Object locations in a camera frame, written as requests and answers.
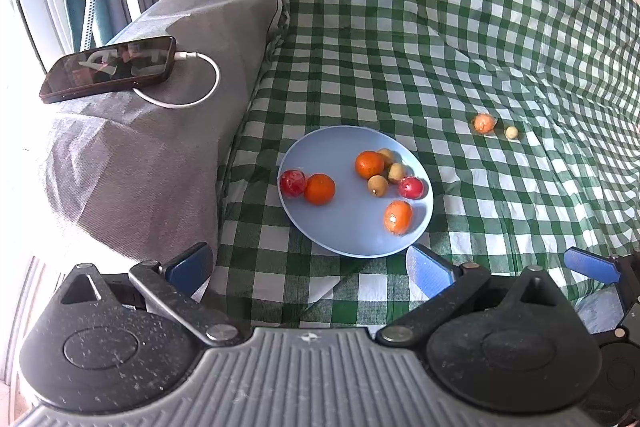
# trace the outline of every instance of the phone screen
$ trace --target phone screen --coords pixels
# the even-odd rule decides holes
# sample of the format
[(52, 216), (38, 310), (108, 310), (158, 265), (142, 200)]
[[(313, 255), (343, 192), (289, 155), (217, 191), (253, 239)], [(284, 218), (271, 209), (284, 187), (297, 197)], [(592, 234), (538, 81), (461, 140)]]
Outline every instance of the phone screen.
[(169, 54), (173, 53), (172, 41), (170, 36), (154, 37), (62, 57), (47, 73), (40, 96), (112, 80), (162, 74)]

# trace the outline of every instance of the phone charger cable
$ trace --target phone charger cable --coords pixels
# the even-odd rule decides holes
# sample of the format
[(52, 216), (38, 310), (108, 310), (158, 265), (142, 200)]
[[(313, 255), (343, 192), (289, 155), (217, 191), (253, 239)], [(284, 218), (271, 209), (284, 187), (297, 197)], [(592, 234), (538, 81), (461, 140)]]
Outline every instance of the phone charger cable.
[(185, 109), (187, 107), (195, 107), (196, 105), (201, 104), (202, 102), (210, 98), (211, 95), (216, 92), (216, 89), (218, 89), (218, 84), (220, 83), (220, 68), (212, 58), (207, 57), (207, 55), (203, 55), (202, 53), (177, 52), (176, 54), (174, 54), (175, 60), (186, 60), (187, 57), (198, 57), (198, 58), (201, 58), (202, 60), (206, 60), (209, 64), (211, 64), (213, 69), (216, 71), (216, 81), (213, 83), (213, 87), (201, 99), (196, 100), (195, 102), (190, 102), (190, 103), (166, 103), (166, 102), (161, 102), (160, 100), (151, 98), (149, 95), (146, 95), (142, 91), (140, 91), (137, 87), (133, 88), (133, 92), (136, 95), (138, 95), (140, 98), (143, 98), (144, 100), (146, 100), (147, 102), (154, 103), (156, 105), (159, 105), (160, 107), (165, 107), (167, 109)]

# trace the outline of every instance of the orange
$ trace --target orange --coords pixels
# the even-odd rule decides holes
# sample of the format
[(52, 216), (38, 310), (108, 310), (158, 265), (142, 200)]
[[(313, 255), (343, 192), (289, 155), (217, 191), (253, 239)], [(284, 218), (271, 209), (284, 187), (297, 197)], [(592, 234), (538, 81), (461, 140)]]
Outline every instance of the orange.
[(305, 200), (313, 204), (327, 204), (334, 198), (335, 183), (326, 174), (314, 174), (306, 180)]
[(478, 131), (478, 133), (488, 134), (492, 130), (494, 130), (495, 118), (492, 117), (490, 114), (486, 114), (486, 113), (479, 114), (478, 116), (476, 116), (476, 119), (474, 120), (474, 127), (476, 128), (476, 131)]
[(409, 203), (401, 200), (391, 201), (385, 210), (385, 227), (391, 233), (402, 235), (409, 230), (413, 216), (414, 211)]
[(385, 170), (385, 157), (379, 152), (365, 151), (356, 158), (356, 172), (364, 179), (382, 174)]

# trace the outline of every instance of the gray ribbed plastic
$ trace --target gray ribbed plastic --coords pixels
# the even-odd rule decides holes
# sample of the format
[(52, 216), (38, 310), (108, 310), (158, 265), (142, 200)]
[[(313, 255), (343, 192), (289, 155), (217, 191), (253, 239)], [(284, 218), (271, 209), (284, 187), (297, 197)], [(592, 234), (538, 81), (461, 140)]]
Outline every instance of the gray ribbed plastic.
[(146, 407), (82, 416), (45, 406), (22, 427), (596, 427), (570, 409), (506, 417), (453, 399), (417, 357), (366, 330), (257, 328), (236, 347), (209, 349), (193, 374)]

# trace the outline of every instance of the green gingham tablecloth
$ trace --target green gingham tablecloth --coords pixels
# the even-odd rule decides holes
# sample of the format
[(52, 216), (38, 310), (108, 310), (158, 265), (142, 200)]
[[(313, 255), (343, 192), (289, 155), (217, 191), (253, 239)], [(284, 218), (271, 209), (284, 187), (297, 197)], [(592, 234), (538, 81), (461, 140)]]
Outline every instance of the green gingham tablecloth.
[[(639, 6), (632, 0), (286, 0), (284, 42), (260, 79), (225, 172), (216, 306), (259, 323), (382, 325), (424, 298), (404, 254), (314, 245), (278, 200), (295, 140), (352, 124), (394, 137), (433, 184), (422, 242), (494, 274), (539, 264), (569, 298), (597, 289), (562, 267), (577, 245), (636, 240)], [(479, 136), (478, 112), (499, 117)], [(515, 125), (520, 139), (504, 129)]]

